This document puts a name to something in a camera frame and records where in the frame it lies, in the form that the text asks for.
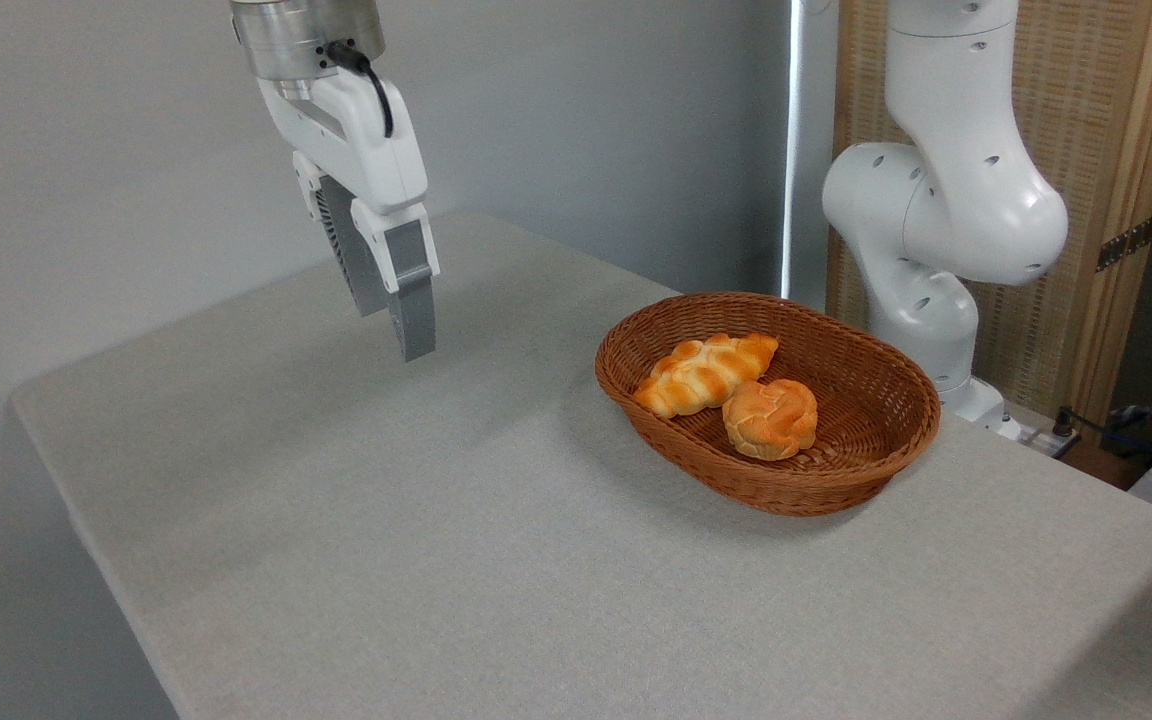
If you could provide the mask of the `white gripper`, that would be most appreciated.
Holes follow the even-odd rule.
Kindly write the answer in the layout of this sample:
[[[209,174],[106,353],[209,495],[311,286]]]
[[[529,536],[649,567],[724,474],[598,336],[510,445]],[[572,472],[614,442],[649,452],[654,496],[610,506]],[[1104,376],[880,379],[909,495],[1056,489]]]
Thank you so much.
[[[364,76],[338,70],[312,82],[310,100],[294,101],[274,82],[257,83],[278,131],[300,151],[293,168],[358,314],[388,309],[407,363],[433,353],[440,265],[420,204],[429,176],[401,92],[381,82],[393,120],[385,136],[378,92]]]

